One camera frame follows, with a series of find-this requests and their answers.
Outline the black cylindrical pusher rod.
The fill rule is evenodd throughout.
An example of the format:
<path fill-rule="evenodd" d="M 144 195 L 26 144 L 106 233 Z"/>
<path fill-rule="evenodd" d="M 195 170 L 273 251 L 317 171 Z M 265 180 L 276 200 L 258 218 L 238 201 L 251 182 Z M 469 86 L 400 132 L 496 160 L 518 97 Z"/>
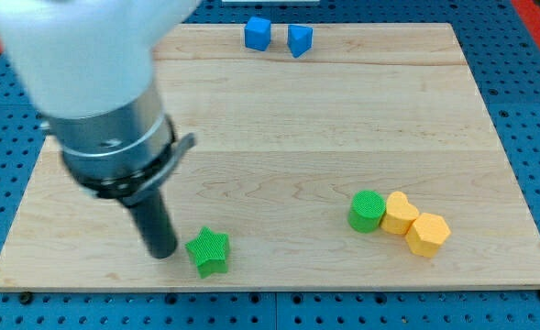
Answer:
<path fill-rule="evenodd" d="M 149 254 L 155 259 L 171 256 L 178 240 L 159 190 L 138 202 L 123 205 L 130 212 Z"/>

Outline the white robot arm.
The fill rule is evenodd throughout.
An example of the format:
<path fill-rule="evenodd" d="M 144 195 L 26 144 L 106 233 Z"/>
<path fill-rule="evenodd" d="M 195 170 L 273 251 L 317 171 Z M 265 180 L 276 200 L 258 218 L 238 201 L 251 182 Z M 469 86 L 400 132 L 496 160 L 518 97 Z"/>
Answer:
<path fill-rule="evenodd" d="M 150 253 L 177 247 L 160 186 L 194 145 L 154 77 L 156 44 L 196 0 L 0 0 L 0 43 L 71 176 L 131 213 Z"/>

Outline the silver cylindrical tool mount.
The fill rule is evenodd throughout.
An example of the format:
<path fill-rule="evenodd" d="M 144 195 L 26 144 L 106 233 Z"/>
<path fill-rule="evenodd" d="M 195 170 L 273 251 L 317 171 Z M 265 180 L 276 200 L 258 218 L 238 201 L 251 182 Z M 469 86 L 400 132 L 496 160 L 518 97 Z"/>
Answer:
<path fill-rule="evenodd" d="M 71 176 L 102 199 L 130 207 L 159 191 L 196 136 L 178 137 L 155 83 L 134 101 L 100 115 L 45 115 L 41 127 L 54 136 Z"/>

